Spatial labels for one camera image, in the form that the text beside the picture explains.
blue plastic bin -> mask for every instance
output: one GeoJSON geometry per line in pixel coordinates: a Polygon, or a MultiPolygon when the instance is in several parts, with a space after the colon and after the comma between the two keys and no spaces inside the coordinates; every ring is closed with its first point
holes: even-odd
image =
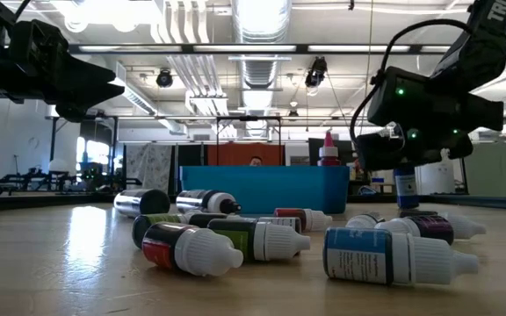
{"type": "Polygon", "coordinates": [[[221,190],[245,214],[272,214],[277,207],[344,212],[349,167],[181,167],[183,190],[221,190]]]}

black cable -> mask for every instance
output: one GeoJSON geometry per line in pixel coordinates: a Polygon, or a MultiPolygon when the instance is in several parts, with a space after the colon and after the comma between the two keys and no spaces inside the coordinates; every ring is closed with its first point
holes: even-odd
{"type": "Polygon", "coordinates": [[[21,5],[18,7],[17,11],[15,12],[15,20],[18,21],[18,17],[21,16],[21,13],[26,9],[26,6],[31,2],[31,0],[23,0],[21,5]]]}
{"type": "Polygon", "coordinates": [[[469,34],[473,33],[473,30],[470,28],[470,26],[468,26],[464,22],[460,22],[457,20],[449,19],[449,18],[439,18],[439,19],[432,19],[432,20],[427,20],[427,21],[415,23],[413,25],[410,25],[410,26],[404,28],[403,30],[401,30],[397,34],[395,34],[393,36],[393,38],[390,40],[389,44],[387,44],[386,52],[384,53],[384,57],[382,58],[382,63],[380,65],[377,75],[372,78],[371,84],[374,84],[374,88],[372,88],[372,90],[370,91],[368,96],[365,97],[363,102],[358,106],[358,108],[355,110],[355,112],[352,115],[351,128],[350,128],[349,132],[351,134],[351,141],[354,142],[355,145],[357,145],[357,140],[355,137],[355,125],[357,124],[358,115],[360,115],[360,112],[365,108],[366,104],[370,101],[372,96],[374,96],[374,94],[376,93],[378,88],[383,83],[383,81],[384,81],[383,76],[384,76],[384,73],[386,72],[387,59],[388,59],[390,53],[392,52],[392,48],[394,47],[395,42],[401,36],[403,36],[409,32],[412,32],[418,28],[430,26],[430,25],[450,25],[450,26],[458,27],[459,29],[462,29],[463,31],[465,31],[469,34]]]}

paint bottle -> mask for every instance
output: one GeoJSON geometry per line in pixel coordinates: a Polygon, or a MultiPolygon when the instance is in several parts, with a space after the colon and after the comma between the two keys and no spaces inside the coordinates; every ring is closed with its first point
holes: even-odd
{"type": "Polygon", "coordinates": [[[177,196],[177,209],[181,213],[196,211],[210,213],[238,213],[242,206],[228,193],[218,190],[184,190],[177,196]]]}
{"type": "Polygon", "coordinates": [[[376,224],[382,223],[385,220],[378,212],[368,212],[352,217],[347,222],[345,227],[351,228],[374,228],[376,224]]]}
{"type": "Polygon", "coordinates": [[[276,217],[297,217],[302,223],[302,232],[323,232],[331,225],[333,218],[322,211],[297,208],[278,208],[274,210],[276,217]]]}
{"type": "Polygon", "coordinates": [[[129,218],[166,213],[170,207],[169,196],[158,189],[123,190],[114,198],[114,208],[129,218]]]}
{"type": "Polygon", "coordinates": [[[478,257],[442,240],[383,229],[331,227],[323,242],[328,277],[374,284],[450,284],[478,273],[478,257]]]}
{"type": "Polygon", "coordinates": [[[390,233],[410,233],[415,237],[434,238],[454,242],[454,230],[448,220],[437,216],[409,216],[379,223],[374,228],[386,229],[390,233]]]}
{"type": "Polygon", "coordinates": [[[260,223],[271,223],[273,225],[290,226],[296,233],[302,233],[302,222],[300,218],[272,218],[262,217],[259,218],[260,223]]]}
{"type": "Polygon", "coordinates": [[[325,141],[323,147],[320,148],[320,160],[317,162],[318,166],[340,166],[341,161],[338,159],[339,149],[333,145],[331,133],[325,133],[325,141]]]}
{"type": "Polygon", "coordinates": [[[140,215],[132,224],[132,240],[137,248],[141,249],[141,242],[147,230],[159,222],[168,223],[187,223],[187,218],[183,214],[148,214],[140,215]]]}
{"type": "Polygon", "coordinates": [[[210,229],[178,223],[157,223],[141,243],[148,261],[160,268],[195,276],[221,276],[243,262],[232,241],[210,229]]]}
{"type": "Polygon", "coordinates": [[[397,205],[401,209],[412,209],[419,206],[417,182],[414,167],[394,169],[397,205]]]}
{"type": "Polygon", "coordinates": [[[434,211],[401,211],[400,218],[427,214],[442,216],[448,220],[452,226],[452,229],[454,230],[454,239],[470,239],[476,234],[487,233],[487,228],[484,225],[474,222],[466,216],[452,214],[449,212],[438,213],[434,211]]]}
{"type": "Polygon", "coordinates": [[[208,228],[232,240],[247,261],[292,259],[301,250],[308,250],[310,238],[289,226],[273,225],[256,220],[213,219],[208,228]]]}

window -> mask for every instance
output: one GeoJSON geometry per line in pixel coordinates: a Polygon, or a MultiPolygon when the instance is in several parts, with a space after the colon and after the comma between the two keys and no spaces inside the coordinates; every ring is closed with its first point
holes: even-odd
{"type": "Polygon", "coordinates": [[[108,165],[109,146],[93,140],[87,141],[87,161],[108,165]]]}
{"type": "Polygon", "coordinates": [[[77,137],[77,162],[83,162],[83,152],[85,151],[85,138],[77,137]]]}

silver ventilation duct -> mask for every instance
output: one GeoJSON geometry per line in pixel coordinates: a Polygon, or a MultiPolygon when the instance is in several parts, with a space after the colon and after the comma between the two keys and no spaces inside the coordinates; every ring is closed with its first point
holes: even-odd
{"type": "MultiPolygon", "coordinates": [[[[233,0],[234,31],[236,42],[248,44],[282,43],[286,40],[291,0],[233,0]]],[[[242,61],[242,86],[252,91],[242,93],[249,115],[268,114],[272,91],[276,84],[278,61],[242,61]]],[[[259,123],[247,123],[247,133],[261,136],[259,123]]]]}

